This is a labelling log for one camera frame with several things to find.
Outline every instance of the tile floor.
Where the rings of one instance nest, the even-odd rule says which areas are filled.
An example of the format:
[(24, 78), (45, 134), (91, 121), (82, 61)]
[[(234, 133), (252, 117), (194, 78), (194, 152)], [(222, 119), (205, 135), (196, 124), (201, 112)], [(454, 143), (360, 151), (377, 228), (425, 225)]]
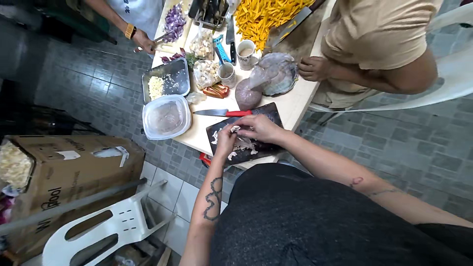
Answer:
[[(441, 12), (458, 4), (459, 0), (445, 0)], [(35, 103), (64, 109), (106, 134), (132, 139), (146, 150), (147, 162), (199, 188), (207, 169), (198, 160), (198, 151), (173, 140), (149, 141), (141, 133), (140, 76), (151, 67), (151, 59), (131, 52), (133, 43), (118, 31), (111, 34), (119, 45), (80, 37), (72, 45), (51, 41)], [(427, 40), (434, 54), (442, 56), (471, 43), (473, 29), (451, 25), (429, 33)], [(379, 94), (361, 106), (410, 97), (416, 96)], [(323, 128), (317, 127), (318, 118), (318, 113), (307, 112), (296, 132), (369, 167), (411, 195), (473, 218), (472, 95), (409, 110), (344, 114)], [(283, 157), (298, 164), (287, 153)], [(239, 172), (231, 167), (224, 173), (224, 201)], [(172, 202), (167, 199), (163, 204), (174, 210)]]
[[(137, 192), (163, 179), (167, 180), (167, 183), (162, 187), (152, 190), (148, 194), (147, 200), (150, 205), (150, 213), (152, 213), (156, 222), (168, 218), (173, 213), (176, 214), (176, 217), (169, 224), (157, 230), (153, 236), (182, 256), (187, 232), (189, 231), (192, 209), (199, 189), (148, 162), (143, 165), (141, 178), (146, 178), (148, 181), (138, 187)], [(227, 204), (222, 202), (220, 212), (226, 206)]]

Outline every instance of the beige shirt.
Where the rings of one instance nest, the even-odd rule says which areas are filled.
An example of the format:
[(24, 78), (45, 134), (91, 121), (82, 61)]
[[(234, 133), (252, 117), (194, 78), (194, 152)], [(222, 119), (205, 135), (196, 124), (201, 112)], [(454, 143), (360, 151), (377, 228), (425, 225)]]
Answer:
[[(426, 28), (442, 0), (338, 0), (332, 25), (322, 41), (322, 53), (361, 69), (400, 68), (426, 50)], [(349, 107), (373, 91), (350, 82), (329, 80), (314, 102), (332, 108)]]

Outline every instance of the wristwatch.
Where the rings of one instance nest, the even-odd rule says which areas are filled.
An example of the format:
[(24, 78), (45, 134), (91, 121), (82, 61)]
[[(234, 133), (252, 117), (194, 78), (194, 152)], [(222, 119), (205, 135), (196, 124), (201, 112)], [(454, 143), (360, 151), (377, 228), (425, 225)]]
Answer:
[(131, 38), (133, 38), (133, 35), (135, 35), (135, 32), (136, 32), (136, 27), (133, 24), (128, 23), (128, 26), (126, 27), (126, 30), (125, 30), (125, 37), (130, 40)]

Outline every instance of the white shirt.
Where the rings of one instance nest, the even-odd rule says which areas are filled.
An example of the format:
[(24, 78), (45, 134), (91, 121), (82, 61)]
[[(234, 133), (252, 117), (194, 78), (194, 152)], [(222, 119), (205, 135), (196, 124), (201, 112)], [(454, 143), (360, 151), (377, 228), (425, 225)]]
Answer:
[(126, 22), (146, 32), (153, 40), (158, 28), (163, 0), (107, 0), (108, 4)]

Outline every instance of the blue peeler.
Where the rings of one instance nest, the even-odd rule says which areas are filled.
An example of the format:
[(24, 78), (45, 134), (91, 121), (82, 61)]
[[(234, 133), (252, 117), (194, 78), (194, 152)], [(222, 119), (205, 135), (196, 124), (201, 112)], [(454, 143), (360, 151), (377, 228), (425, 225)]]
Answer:
[(231, 60), (228, 58), (227, 54), (225, 53), (225, 50), (223, 50), (222, 38), (223, 38), (223, 34), (220, 34), (220, 36), (213, 39), (213, 43), (215, 43), (216, 48), (218, 49), (217, 54), (220, 54), (222, 61), (231, 62)]

